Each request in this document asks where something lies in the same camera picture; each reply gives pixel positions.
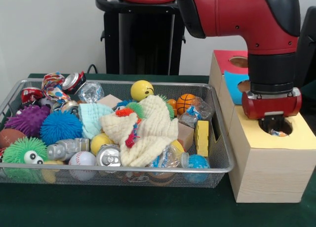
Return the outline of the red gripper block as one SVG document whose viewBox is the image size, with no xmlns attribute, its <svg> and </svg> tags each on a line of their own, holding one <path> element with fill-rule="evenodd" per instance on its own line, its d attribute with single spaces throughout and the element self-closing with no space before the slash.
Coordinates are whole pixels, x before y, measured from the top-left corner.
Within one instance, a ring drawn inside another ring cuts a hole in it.
<svg viewBox="0 0 316 227">
<path fill-rule="evenodd" d="M 251 91 L 242 93 L 242 108 L 249 119 L 261 119 L 261 128 L 270 133 L 271 119 L 275 116 L 273 128 L 283 127 L 283 117 L 296 116 L 302 105 L 301 91 L 294 87 L 291 92 L 277 95 L 260 95 Z"/>
</svg>

